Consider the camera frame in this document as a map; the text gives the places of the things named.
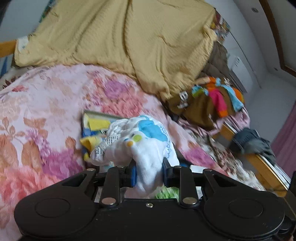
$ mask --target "screw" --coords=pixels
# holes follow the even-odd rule
[[[154,205],[152,203],[146,203],[146,207],[153,207]]]
[[[257,8],[254,8],[254,7],[252,7],[252,11],[255,12],[255,13],[258,13],[259,12],[258,9]]]
[[[197,203],[197,199],[194,197],[185,197],[183,199],[183,203],[188,204],[188,205],[194,205]]]
[[[115,203],[116,203],[116,199],[112,197],[105,197],[102,200],[102,204],[105,204],[105,205],[113,205]]]

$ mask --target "ceiling light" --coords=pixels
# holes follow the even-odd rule
[[[254,8],[254,7],[252,7],[252,11],[255,12],[255,13],[258,13],[259,12],[258,9],[257,8]]]

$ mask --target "yellow blanket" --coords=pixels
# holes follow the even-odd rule
[[[18,66],[98,64],[163,100],[187,89],[208,61],[214,8],[202,0],[59,0],[15,50]]]

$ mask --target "brown cloth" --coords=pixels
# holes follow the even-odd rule
[[[223,95],[224,101],[227,105],[228,114],[235,115],[227,90],[224,87],[217,87],[217,89]],[[215,129],[214,122],[219,119],[219,115],[213,104],[212,98],[207,96],[204,92],[194,98],[191,91],[192,89],[190,88],[169,99],[166,102],[166,107],[172,113],[182,116],[189,123],[200,126],[207,131]],[[186,101],[182,100],[181,95],[188,97]]]
[[[229,74],[229,68],[227,66],[227,50],[226,48],[218,42],[214,42],[214,47],[210,58],[201,71],[197,79],[212,76],[215,78],[224,78],[231,79]]]

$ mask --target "wooden headboard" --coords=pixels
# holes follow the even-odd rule
[[[16,43],[16,40],[0,43],[0,58],[13,54]]]

